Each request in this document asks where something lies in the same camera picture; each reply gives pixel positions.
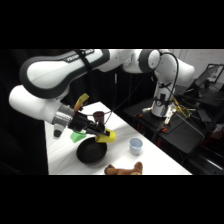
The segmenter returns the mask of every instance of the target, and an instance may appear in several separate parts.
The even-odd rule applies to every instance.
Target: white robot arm
[[[128,73],[150,73],[155,71],[159,84],[168,85],[172,91],[176,78],[177,64],[171,55],[163,55],[168,50],[156,49],[75,49],[57,57],[35,57],[26,61],[20,70],[22,86],[17,86],[10,94],[10,105],[17,111],[55,125],[54,137],[59,138],[64,128],[76,131],[85,128],[91,133],[96,130],[81,114],[63,105],[60,100],[69,92],[69,84],[91,70],[111,71],[123,65]],[[178,81],[192,78],[194,67],[179,60]],[[156,104],[153,114],[164,116],[165,103],[170,92],[157,86]]]

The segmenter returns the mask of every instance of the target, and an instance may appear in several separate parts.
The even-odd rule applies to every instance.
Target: white table
[[[83,114],[96,111],[110,111],[102,103],[84,108]],[[120,117],[113,113],[106,127],[116,132],[114,143],[108,144],[108,152],[102,162],[95,166],[86,166],[76,157],[78,146],[86,139],[74,144],[70,139],[72,130],[66,129],[59,140],[53,139],[53,125],[45,123],[47,154],[50,175],[104,175],[104,169],[112,164],[116,168],[133,169],[137,162],[143,164],[143,175],[191,175],[176,161],[167,156],[157,146],[139,134]],[[129,140],[140,138],[143,149],[139,156],[133,156],[129,150]]]

